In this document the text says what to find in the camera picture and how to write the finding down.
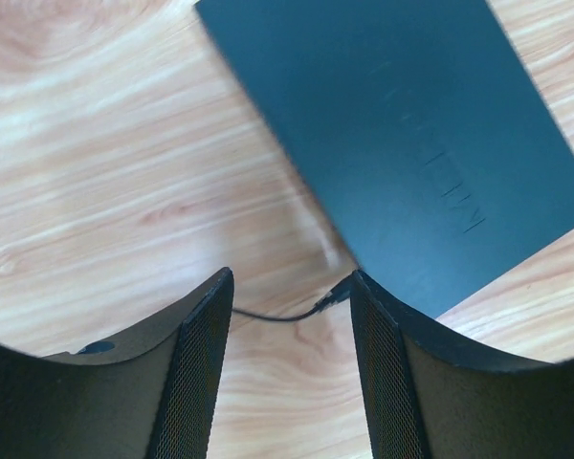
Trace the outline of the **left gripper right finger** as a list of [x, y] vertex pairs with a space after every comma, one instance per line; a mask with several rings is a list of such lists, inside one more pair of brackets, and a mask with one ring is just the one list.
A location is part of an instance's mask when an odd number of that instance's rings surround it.
[[574, 358], [543, 362], [456, 333], [351, 276], [376, 458], [574, 458]]

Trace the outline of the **black network switch box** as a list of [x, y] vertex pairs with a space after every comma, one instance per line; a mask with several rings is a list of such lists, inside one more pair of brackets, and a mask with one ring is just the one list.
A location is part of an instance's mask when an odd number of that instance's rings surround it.
[[574, 154], [484, 1], [201, 1], [358, 264], [438, 317], [574, 229]]

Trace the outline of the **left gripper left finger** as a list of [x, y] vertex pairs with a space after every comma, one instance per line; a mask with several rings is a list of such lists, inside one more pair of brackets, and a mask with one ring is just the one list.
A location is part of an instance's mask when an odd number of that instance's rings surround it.
[[233, 275], [71, 353], [0, 344], [0, 458], [203, 458], [230, 328]]

